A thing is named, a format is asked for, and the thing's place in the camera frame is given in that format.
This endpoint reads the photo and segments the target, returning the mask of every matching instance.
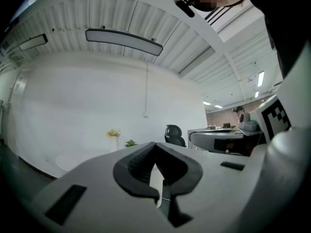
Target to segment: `person in black clothing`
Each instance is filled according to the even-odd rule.
[[[243,0],[188,0],[204,11],[232,7]],[[250,0],[265,15],[271,47],[277,50],[283,78],[293,67],[306,42],[310,42],[309,0]]]

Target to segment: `floor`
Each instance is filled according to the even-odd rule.
[[[16,196],[26,202],[53,181],[27,166],[3,144],[0,146],[0,168]]]

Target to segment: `black sleeve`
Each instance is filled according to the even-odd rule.
[[[285,78],[307,40],[310,41],[308,0],[250,0],[265,15],[271,46],[277,50]]]

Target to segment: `white vase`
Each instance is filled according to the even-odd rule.
[[[115,152],[119,149],[119,141],[118,141],[118,137],[115,136],[111,136],[110,138],[110,148],[109,148],[109,152]]]

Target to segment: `black office chair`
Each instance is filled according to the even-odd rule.
[[[171,143],[174,145],[186,147],[186,143],[184,138],[182,138],[182,131],[177,125],[166,125],[166,131],[164,134],[164,139],[167,143]]]

